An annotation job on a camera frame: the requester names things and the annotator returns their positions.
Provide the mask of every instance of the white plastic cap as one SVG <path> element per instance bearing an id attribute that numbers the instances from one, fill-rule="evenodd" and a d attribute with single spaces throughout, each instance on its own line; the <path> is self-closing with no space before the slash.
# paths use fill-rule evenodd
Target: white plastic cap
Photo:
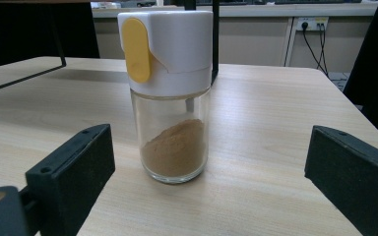
<path id="1" fill-rule="evenodd" d="M 118 26 L 132 90 L 178 96 L 210 87 L 212 12 L 120 13 Z"/>

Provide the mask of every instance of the black plug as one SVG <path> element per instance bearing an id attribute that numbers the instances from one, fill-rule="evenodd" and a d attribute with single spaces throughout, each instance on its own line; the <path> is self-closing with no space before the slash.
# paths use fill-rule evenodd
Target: black plug
<path id="1" fill-rule="evenodd" d="M 302 23 L 302 29 L 306 30 L 307 28 L 308 28 L 308 23 L 307 22 Z"/>

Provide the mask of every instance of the power cord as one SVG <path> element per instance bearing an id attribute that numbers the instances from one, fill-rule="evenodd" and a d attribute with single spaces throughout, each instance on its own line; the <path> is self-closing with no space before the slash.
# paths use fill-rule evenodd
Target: power cord
<path id="1" fill-rule="evenodd" d="M 312 50 L 311 46 L 309 45 L 308 39 L 306 38 L 306 29 L 308 28 L 308 23 L 304 22 L 302 23 L 302 32 L 303 32 L 303 38 L 305 39 L 306 45 L 308 46 L 309 50 L 311 51 L 312 57 L 314 58 L 315 62 L 317 63 L 317 69 L 320 69 L 327 77 L 328 77 L 328 71 L 327 66 L 325 65 L 325 54 L 324 54 L 324 45 L 325 45 L 325 27 L 324 27 L 324 40 L 320 31 L 320 41 L 321 41 L 321 55 L 320 60 L 318 60 L 314 54 L 314 51 Z M 321 66 L 321 58 L 323 59 L 325 69 Z"/>

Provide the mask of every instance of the wall socket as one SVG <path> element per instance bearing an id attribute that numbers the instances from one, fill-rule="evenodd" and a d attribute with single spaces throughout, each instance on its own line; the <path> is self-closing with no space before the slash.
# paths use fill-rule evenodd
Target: wall socket
<path id="1" fill-rule="evenodd" d="M 297 27 L 296 30 L 303 30 L 302 24 L 308 23 L 308 28 L 306 28 L 307 31 L 312 30 L 320 30 L 318 28 L 318 24 L 324 24 L 325 30 L 327 30 L 328 26 L 328 17 L 305 17 L 305 18 L 299 18 L 297 21 Z"/>

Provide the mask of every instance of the wooden table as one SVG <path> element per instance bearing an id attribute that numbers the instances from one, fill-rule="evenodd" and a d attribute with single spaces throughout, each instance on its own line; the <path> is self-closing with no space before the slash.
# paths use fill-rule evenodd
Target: wooden table
<path id="1" fill-rule="evenodd" d="M 49 61 L 0 68 L 0 79 Z M 377 148 L 378 131 L 319 71 L 220 65 L 207 167 L 173 186 L 141 165 L 124 61 L 67 64 L 0 89 L 0 186 L 23 188 L 25 172 L 65 141 L 110 123 L 116 172 L 79 235 L 359 235 L 303 177 L 304 164 L 313 125 Z"/>

